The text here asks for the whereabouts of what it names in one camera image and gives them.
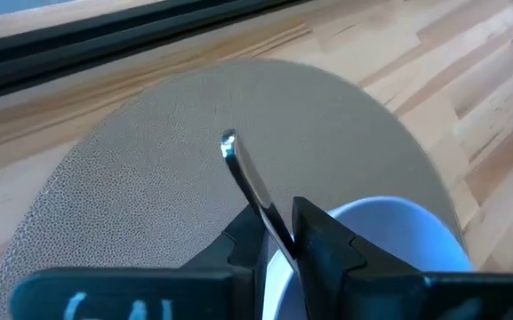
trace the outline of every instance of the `metal rod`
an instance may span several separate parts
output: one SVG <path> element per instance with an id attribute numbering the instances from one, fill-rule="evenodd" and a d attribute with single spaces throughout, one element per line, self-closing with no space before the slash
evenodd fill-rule
<path id="1" fill-rule="evenodd" d="M 282 216 L 272 202 L 272 198 L 261 176 L 248 154 L 238 132 L 234 129 L 225 131 L 220 141 L 220 150 L 228 169 L 240 187 L 248 203 L 261 216 L 266 230 L 277 242 L 293 270 L 298 273 L 295 259 L 295 244 L 290 236 Z"/>

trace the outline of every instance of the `wooden floor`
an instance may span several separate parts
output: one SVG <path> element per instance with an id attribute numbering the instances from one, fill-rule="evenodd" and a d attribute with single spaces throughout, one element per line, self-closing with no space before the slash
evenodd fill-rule
<path id="1" fill-rule="evenodd" d="M 513 272 L 513 0 L 353 0 L 251 28 L 0 100 L 0 256 L 54 166 L 104 116 L 168 76 L 258 56 L 325 69 L 382 102 L 434 162 L 475 266 Z"/>

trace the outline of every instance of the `black bar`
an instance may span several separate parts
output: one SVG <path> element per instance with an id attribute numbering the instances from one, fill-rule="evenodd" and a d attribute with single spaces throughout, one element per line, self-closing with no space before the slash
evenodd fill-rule
<path id="1" fill-rule="evenodd" d="M 0 96 L 308 0 L 166 0 L 0 38 Z"/>

